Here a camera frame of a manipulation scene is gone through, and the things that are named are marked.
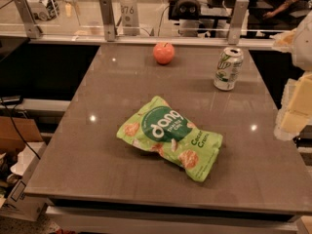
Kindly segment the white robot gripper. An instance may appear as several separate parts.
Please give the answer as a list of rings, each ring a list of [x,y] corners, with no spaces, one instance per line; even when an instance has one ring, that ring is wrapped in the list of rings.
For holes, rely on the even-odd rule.
[[[273,37],[272,49],[292,55],[292,64],[306,71],[285,85],[275,122],[274,135],[279,140],[291,140],[312,119],[312,12],[292,31]]]

